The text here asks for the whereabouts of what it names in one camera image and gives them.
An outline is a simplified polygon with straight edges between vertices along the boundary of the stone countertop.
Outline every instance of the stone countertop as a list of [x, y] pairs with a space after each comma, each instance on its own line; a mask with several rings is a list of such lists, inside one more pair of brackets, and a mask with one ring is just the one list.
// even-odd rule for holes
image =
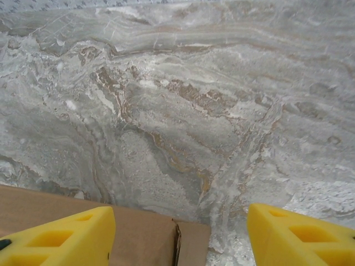
[[355, 227], [355, 2], [0, 15], [0, 183], [212, 226], [254, 265], [247, 206]]

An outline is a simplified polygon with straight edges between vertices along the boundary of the brown cardboard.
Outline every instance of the brown cardboard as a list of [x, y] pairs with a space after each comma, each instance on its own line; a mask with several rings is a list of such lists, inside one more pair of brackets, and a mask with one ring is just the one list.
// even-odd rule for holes
[[[0, 237], [105, 204], [0, 186]], [[112, 266], [205, 266], [210, 227], [112, 206]]]

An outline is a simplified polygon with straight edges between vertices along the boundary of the marble slab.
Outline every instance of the marble slab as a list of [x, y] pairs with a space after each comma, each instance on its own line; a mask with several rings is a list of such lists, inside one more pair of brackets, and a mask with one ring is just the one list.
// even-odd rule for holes
[[251, 202], [355, 228], [355, 1], [1, 14], [0, 31], [0, 183], [208, 223], [208, 265], [254, 265]]

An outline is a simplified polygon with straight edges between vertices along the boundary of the cardboard edge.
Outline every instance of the cardboard edge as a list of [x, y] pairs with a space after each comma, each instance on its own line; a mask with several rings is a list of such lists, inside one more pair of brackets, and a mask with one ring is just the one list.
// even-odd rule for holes
[[211, 227], [201, 223], [173, 221], [179, 230], [175, 266], [205, 266], [211, 236]]
[[181, 247], [181, 231], [179, 228], [179, 224], [171, 219], [176, 225], [176, 237], [175, 237], [175, 254], [174, 254], [174, 266], [178, 266], [179, 263], [179, 255], [180, 255], [180, 247]]

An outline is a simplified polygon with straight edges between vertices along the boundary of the polished stone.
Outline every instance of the polished stone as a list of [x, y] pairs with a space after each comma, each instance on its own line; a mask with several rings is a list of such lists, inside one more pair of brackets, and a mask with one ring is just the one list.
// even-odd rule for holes
[[209, 223], [208, 265], [251, 202], [355, 227], [354, 1], [0, 19], [1, 183]]

